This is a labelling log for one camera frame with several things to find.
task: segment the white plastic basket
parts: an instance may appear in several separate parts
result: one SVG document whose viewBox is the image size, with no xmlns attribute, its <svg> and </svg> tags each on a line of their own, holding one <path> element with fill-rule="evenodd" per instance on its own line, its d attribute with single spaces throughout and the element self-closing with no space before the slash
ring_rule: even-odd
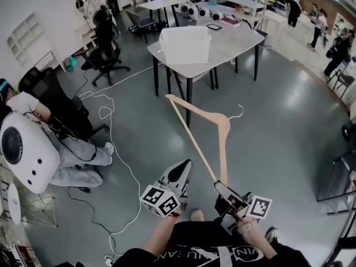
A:
<svg viewBox="0 0 356 267">
<path fill-rule="evenodd" d="M 207 63 L 210 41 L 206 26 L 165 28 L 160 35 L 167 65 Z"/>
</svg>

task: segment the book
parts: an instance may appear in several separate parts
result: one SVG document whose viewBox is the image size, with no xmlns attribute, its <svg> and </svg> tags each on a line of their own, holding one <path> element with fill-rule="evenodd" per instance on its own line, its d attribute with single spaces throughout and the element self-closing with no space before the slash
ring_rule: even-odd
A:
<svg viewBox="0 0 356 267">
<path fill-rule="evenodd" d="M 235 20 L 227 18 L 227 17 L 224 17 L 224 18 L 220 19 L 219 21 L 220 21 L 220 23 L 226 24 L 232 28 L 241 26 L 241 23 L 239 21 L 235 21 Z"/>
</svg>

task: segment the black t-shirt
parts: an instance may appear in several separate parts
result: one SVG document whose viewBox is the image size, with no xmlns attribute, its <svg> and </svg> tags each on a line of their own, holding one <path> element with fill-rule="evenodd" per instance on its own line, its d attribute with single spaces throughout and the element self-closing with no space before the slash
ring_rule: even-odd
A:
<svg viewBox="0 0 356 267">
<path fill-rule="evenodd" d="M 295 266 L 308 266 L 296 258 L 298 251 L 282 245 L 274 248 L 278 254 L 269 260 L 241 236 L 228 235 L 216 223 L 182 222 L 175 225 L 166 251 L 158 258 L 142 249 L 130 249 L 116 260 L 114 267 L 286 267 L 297 262 Z"/>
<path fill-rule="evenodd" d="M 350 39 L 349 38 L 341 41 L 337 45 L 338 53 L 346 53 L 349 48 L 351 48 L 351 43 L 350 43 Z"/>
<path fill-rule="evenodd" d="M 301 9 L 298 3 L 294 0 L 287 0 L 287 3 L 290 4 L 290 11 L 293 13 L 300 13 Z"/>
</svg>

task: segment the shoe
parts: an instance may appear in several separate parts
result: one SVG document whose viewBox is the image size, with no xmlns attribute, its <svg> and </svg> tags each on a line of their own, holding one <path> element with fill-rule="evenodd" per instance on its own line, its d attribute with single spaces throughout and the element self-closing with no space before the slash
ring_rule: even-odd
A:
<svg viewBox="0 0 356 267">
<path fill-rule="evenodd" d="M 110 156 L 112 156 L 112 154 L 115 152 L 115 148 L 111 142 L 107 142 L 105 144 L 105 148 L 109 151 Z"/>
<path fill-rule="evenodd" d="M 277 228 L 270 228 L 270 231 L 266 235 L 266 239 L 269 243 L 271 243 L 274 239 L 278 239 L 278 229 Z"/>
<path fill-rule="evenodd" d="M 190 215 L 191 221 L 204 221 L 204 215 L 201 210 L 195 210 Z"/>
</svg>

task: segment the gray pants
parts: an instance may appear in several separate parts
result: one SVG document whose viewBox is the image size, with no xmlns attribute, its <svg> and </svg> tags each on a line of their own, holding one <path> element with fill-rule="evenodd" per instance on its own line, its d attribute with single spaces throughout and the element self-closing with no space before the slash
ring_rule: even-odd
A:
<svg viewBox="0 0 356 267">
<path fill-rule="evenodd" d="M 95 146 L 88 142 L 75 141 L 70 137 L 62 140 L 62 142 L 83 160 L 90 160 L 95 153 Z M 106 166 L 112 161 L 110 152 L 106 148 L 98 147 L 96 156 L 91 161 L 78 159 L 63 144 L 60 144 L 58 153 L 60 165 L 51 180 L 51 184 L 57 186 L 98 187 L 102 184 L 102 178 L 97 172 L 90 169 L 80 170 L 74 166 L 83 164 Z"/>
</svg>

